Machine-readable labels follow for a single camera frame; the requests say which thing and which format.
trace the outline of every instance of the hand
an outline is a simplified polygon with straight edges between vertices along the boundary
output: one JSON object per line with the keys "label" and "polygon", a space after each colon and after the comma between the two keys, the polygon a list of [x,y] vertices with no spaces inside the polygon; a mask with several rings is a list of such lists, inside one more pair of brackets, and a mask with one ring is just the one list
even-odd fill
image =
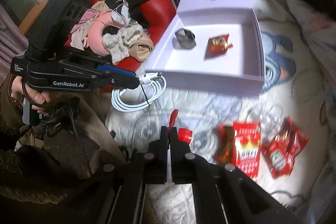
{"label": "hand", "polygon": [[[28,95],[30,96],[30,98],[36,102],[37,104],[43,104],[43,103],[51,103],[53,101],[55,101],[58,93],[57,92],[42,92],[39,93],[37,90],[33,90],[32,88],[30,88],[27,84],[26,85],[26,90]],[[13,96],[14,98],[21,102],[21,104],[23,103],[23,91],[22,91],[22,77],[17,76],[12,84],[12,92],[13,92]],[[41,107],[37,107],[35,105],[33,105],[31,107],[34,110],[37,110],[38,113],[47,113],[46,109],[41,108]]]}

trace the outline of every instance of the white box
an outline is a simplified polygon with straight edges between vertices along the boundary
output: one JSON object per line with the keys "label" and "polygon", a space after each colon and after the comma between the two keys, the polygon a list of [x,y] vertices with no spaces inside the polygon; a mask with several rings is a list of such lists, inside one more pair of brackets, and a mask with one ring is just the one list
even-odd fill
{"label": "white box", "polygon": [[[195,34],[197,45],[192,50],[173,48],[180,28]],[[226,33],[233,48],[205,60],[208,39]],[[252,0],[181,0],[145,70],[162,72],[172,88],[259,97],[265,64]]]}

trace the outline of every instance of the red snack packet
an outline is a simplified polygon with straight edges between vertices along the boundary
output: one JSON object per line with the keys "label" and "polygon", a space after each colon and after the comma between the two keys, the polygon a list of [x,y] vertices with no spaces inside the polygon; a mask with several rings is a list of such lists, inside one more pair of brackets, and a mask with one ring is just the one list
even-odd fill
{"label": "red snack packet", "polygon": [[305,148],[308,141],[309,138],[294,124],[293,119],[285,118],[279,134],[269,145],[261,147],[274,178],[292,173],[294,159]]}
{"label": "red snack packet", "polygon": [[233,47],[232,44],[228,43],[228,39],[229,34],[210,37],[205,57],[211,58],[226,53],[228,48]]}
{"label": "red snack packet", "polygon": [[235,136],[233,140],[231,163],[246,175],[256,178],[260,162],[260,123],[233,123]]}
{"label": "red snack packet", "polygon": [[279,136],[276,136],[269,145],[262,145],[261,151],[274,178],[292,173],[294,158],[286,152],[285,145]]}
{"label": "red snack packet", "polygon": [[220,125],[219,131],[219,146],[214,159],[220,165],[224,165],[231,162],[233,137],[235,136],[235,130],[232,126]]}

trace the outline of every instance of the pile of clothes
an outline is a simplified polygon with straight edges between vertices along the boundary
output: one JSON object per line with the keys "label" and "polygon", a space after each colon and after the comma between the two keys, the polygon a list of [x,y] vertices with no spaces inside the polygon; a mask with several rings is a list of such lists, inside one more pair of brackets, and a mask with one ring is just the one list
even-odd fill
{"label": "pile of clothes", "polygon": [[[102,43],[105,50],[111,54],[114,65],[129,56],[140,62],[144,61],[154,47],[147,34],[149,24],[139,8],[147,1],[149,0],[98,1],[71,30],[70,45],[81,50],[91,47],[95,52],[94,44]],[[102,33],[93,32],[95,22],[103,24]]]}

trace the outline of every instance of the white cable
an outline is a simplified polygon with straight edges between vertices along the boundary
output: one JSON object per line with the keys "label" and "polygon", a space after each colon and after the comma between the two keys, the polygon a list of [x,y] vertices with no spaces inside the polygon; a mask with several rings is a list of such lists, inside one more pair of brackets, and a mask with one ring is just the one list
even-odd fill
{"label": "white cable", "polygon": [[146,73],[139,76],[140,84],[151,85],[153,87],[153,96],[144,101],[143,103],[137,105],[128,105],[121,100],[121,96],[126,92],[127,89],[113,89],[111,103],[116,110],[121,112],[135,112],[142,110],[149,105],[151,105],[156,99],[158,99],[167,87],[166,79],[159,73]]}

